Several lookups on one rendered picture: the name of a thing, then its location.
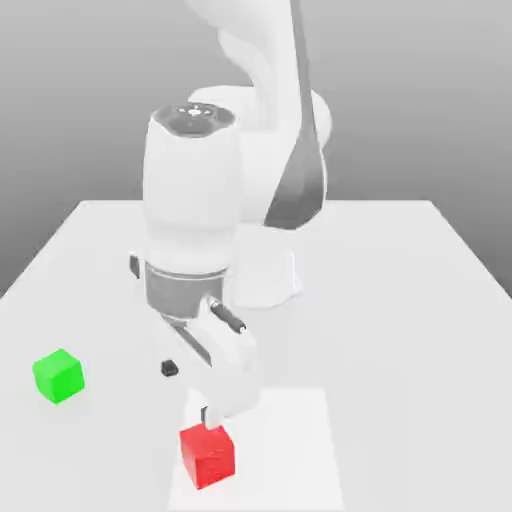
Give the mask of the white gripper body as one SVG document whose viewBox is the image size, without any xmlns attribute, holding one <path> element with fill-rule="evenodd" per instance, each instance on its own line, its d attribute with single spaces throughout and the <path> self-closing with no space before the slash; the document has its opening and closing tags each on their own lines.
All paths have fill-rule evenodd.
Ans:
<svg viewBox="0 0 512 512">
<path fill-rule="evenodd" d="M 187 384 L 205 398 L 204 419 L 228 419 L 255 407 L 260 398 L 258 346 L 250 331 L 233 330 L 210 309 L 187 323 L 162 319 L 170 358 Z"/>
</svg>

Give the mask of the small red cube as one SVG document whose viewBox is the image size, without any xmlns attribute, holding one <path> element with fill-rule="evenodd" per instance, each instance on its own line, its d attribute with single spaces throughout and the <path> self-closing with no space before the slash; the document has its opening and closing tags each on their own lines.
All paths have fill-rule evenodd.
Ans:
<svg viewBox="0 0 512 512">
<path fill-rule="evenodd" d="M 201 490 L 235 474 L 234 443 L 223 426 L 207 429 L 202 423 L 180 431 L 185 469 Z"/>
</svg>

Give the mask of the small green cube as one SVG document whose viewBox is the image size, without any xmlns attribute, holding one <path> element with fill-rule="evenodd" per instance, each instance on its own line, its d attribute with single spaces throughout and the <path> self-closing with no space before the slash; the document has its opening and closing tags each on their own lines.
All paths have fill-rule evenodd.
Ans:
<svg viewBox="0 0 512 512">
<path fill-rule="evenodd" d="M 32 373 L 39 392 L 54 404 L 85 388 L 81 362 L 64 349 L 35 361 Z"/>
</svg>

